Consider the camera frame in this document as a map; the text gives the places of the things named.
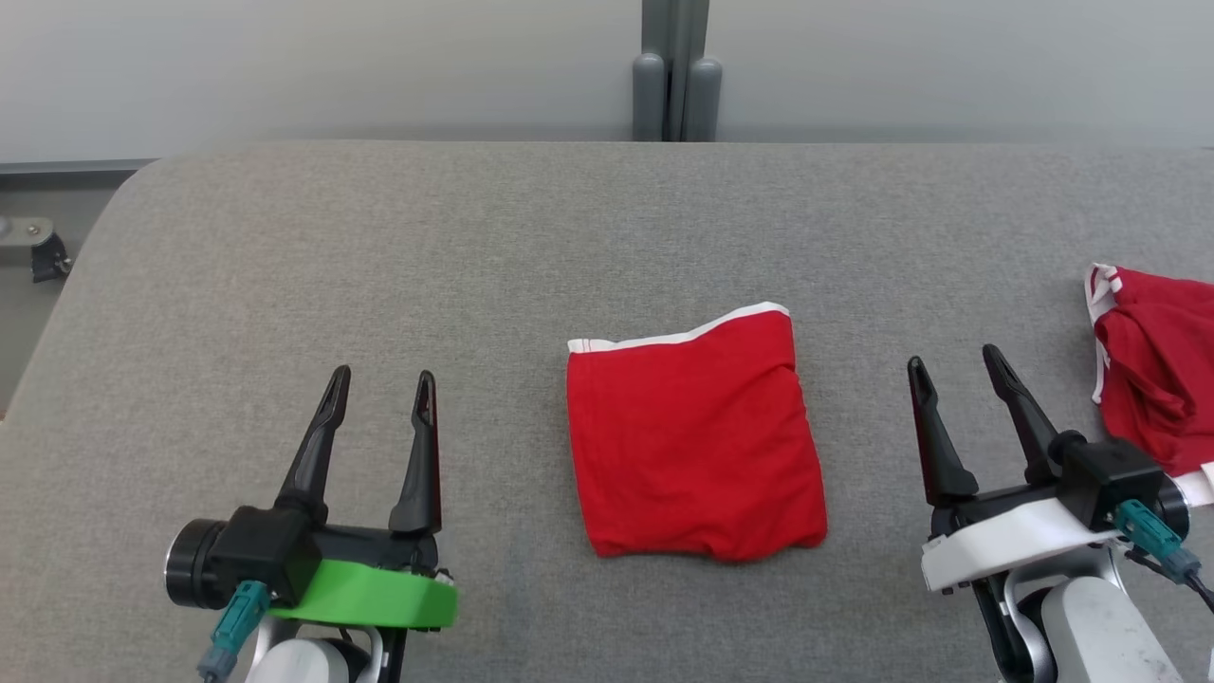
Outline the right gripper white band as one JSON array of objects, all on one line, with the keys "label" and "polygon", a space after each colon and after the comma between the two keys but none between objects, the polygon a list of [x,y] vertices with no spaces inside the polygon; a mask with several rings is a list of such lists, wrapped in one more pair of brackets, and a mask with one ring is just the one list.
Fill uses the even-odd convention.
[{"label": "right gripper white band", "polygon": [[[1005,403],[1019,437],[1026,467],[1023,479],[1043,486],[1059,477],[1049,446],[1057,428],[1040,409],[1019,372],[997,345],[983,346],[985,369],[994,393]],[[1114,533],[1093,533],[1057,499],[1027,502],[993,518],[952,530],[952,510],[978,493],[972,472],[959,455],[938,412],[938,393],[919,355],[907,363],[913,420],[925,501],[932,506],[931,531],[921,554],[921,575],[929,591],[944,592],[960,584],[994,576],[1016,567],[1061,557],[1072,550],[1104,543]]]}]

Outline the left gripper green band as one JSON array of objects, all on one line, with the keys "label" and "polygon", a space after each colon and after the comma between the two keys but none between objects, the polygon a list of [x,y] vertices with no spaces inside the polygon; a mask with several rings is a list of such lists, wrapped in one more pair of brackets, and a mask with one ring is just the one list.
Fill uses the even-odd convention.
[{"label": "left gripper green band", "polygon": [[[328,522],[324,501],[331,449],[346,415],[352,371],[331,372],[304,440],[276,496],[277,508],[297,510],[311,523]],[[409,415],[414,429],[405,479],[388,531],[327,527],[317,535],[322,562],[299,604],[274,604],[271,617],[334,626],[437,631],[458,617],[459,594],[441,567],[436,537],[399,533],[442,530],[441,455],[436,379],[429,369],[416,381]]]}]

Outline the red jersey with white trim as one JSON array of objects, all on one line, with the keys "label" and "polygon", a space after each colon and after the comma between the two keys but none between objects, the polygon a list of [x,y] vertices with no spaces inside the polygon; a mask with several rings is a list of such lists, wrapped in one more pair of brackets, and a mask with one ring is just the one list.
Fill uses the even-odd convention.
[{"label": "red jersey with white trim", "polygon": [[1214,508],[1214,284],[1093,263],[1084,291],[1107,433]]}]

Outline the red shorts with white stripes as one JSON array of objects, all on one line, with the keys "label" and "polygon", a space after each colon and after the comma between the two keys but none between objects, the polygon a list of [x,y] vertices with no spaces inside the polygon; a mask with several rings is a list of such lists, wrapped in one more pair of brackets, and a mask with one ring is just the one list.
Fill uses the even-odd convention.
[{"label": "red shorts with white stripes", "polygon": [[599,557],[753,563],[826,541],[788,308],[748,304],[687,332],[567,347],[575,485]]}]

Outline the metal bracket with black caster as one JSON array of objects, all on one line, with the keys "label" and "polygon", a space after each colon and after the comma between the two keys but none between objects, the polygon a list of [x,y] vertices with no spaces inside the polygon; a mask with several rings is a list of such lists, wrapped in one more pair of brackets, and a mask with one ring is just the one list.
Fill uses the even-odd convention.
[{"label": "metal bracket with black caster", "polygon": [[0,264],[15,263],[22,254],[28,257],[34,284],[62,280],[74,267],[52,220],[0,214]]}]

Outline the grey double post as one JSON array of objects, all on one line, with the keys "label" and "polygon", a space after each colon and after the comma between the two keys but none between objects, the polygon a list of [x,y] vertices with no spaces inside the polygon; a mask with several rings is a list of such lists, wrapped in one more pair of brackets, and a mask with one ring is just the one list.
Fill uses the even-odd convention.
[{"label": "grey double post", "polygon": [[724,66],[707,55],[710,0],[641,0],[632,141],[713,142]]}]

